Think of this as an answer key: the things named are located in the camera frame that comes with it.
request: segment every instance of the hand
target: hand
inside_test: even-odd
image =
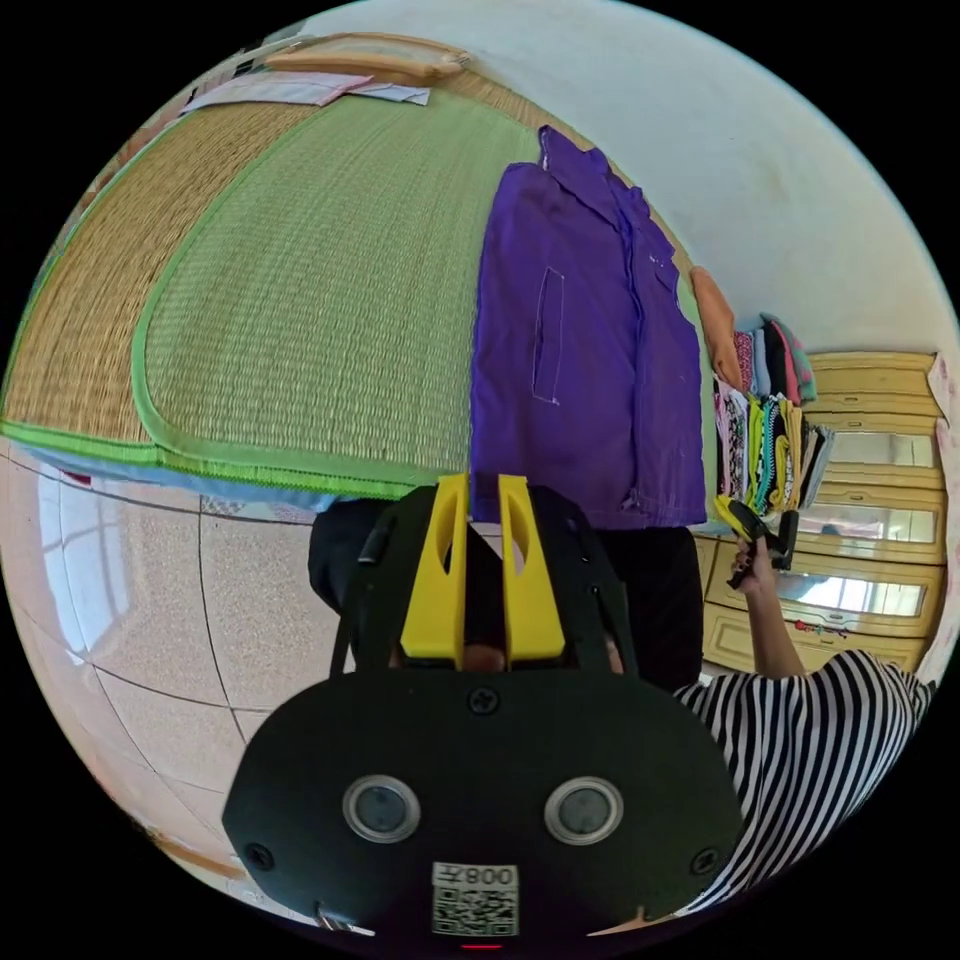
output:
[[[746,541],[738,538],[737,550],[736,559],[730,568],[731,573],[737,573],[747,565],[749,547]],[[777,577],[773,572],[773,565],[770,563],[767,543],[762,538],[757,541],[757,553],[753,558],[753,567],[737,589],[748,597],[766,593],[776,595]]]

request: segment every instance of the wardrobe door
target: wardrobe door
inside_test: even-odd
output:
[[[937,490],[823,483],[800,511],[797,550],[896,563],[946,562],[946,495]]]
[[[925,353],[811,354],[818,396],[804,412],[941,416],[927,383],[933,361]]]
[[[745,610],[746,598],[718,571],[729,570],[735,544],[719,543],[707,600]],[[777,575],[784,619],[874,636],[925,639],[940,609],[943,568],[795,553]]]
[[[901,670],[917,668],[926,649],[920,639],[892,639],[867,634],[817,633],[802,621],[788,622],[787,634],[807,673],[819,670],[831,657],[845,650],[864,650],[884,663],[892,663]],[[753,641],[750,621],[745,610],[731,610],[719,604],[708,603],[703,608],[703,657],[731,670],[753,673]]]
[[[825,482],[944,489],[935,417],[817,413],[809,419],[837,432]]]

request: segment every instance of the striped shirt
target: striped shirt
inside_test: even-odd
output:
[[[902,753],[935,684],[859,650],[802,677],[717,677],[676,697],[723,750],[744,831],[685,916],[769,879],[855,813]]]

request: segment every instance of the qr code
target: qr code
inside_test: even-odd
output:
[[[517,890],[435,887],[433,931],[457,936],[515,936]]]

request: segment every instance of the tiled floor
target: tiled floor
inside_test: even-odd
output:
[[[0,505],[20,639],[77,753],[128,813],[235,867],[220,813],[244,745],[329,672],[337,618],[306,577],[314,515],[88,487],[6,441]],[[501,553],[499,528],[478,529]]]

